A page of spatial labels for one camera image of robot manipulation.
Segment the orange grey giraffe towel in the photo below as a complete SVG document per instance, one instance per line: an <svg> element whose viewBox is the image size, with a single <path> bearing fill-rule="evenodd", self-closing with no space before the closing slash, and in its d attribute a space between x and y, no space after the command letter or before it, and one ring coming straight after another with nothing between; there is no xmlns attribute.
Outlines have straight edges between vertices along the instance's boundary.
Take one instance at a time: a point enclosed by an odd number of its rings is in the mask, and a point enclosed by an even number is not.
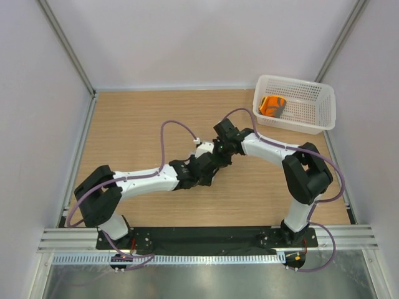
<svg viewBox="0 0 399 299"><path fill-rule="evenodd" d="M261 99L258 110L263 116L279 118L286 107L287 101L278 95L264 96Z"/></svg>

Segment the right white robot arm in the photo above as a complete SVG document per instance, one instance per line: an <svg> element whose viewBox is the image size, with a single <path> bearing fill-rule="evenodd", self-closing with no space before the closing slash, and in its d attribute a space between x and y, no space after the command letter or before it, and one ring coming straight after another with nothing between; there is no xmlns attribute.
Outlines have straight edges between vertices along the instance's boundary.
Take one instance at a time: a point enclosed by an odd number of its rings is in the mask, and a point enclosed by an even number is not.
<svg viewBox="0 0 399 299"><path fill-rule="evenodd" d="M214 126L213 154L219 167L232 164L235 154L266 160L283 169L287 188L292 196L288 214L281 222L281 240L289 247L300 244L309 227L308 215L333 181L325 161L312 143L302 146L284 145L267 139L253 129L239 130L229 119Z"/></svg>

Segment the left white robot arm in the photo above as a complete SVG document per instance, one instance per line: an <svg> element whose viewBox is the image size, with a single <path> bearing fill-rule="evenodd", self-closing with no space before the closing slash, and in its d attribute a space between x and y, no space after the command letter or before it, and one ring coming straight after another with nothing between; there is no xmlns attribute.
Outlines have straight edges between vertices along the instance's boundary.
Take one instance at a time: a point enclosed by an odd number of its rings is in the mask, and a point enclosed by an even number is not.
<svg viewBox="0 0 399 299"><path fill-rule="evenodd" d="M218 170L218 161L212 153L199 157L192 154L187 161L173 160L161 170L124 173L113 172L103 165L75 190L75 196L85 226L99 228L116 248L126 249L132 234L127 220L116 212L122 201L158 191L210 186Z"/></svg>

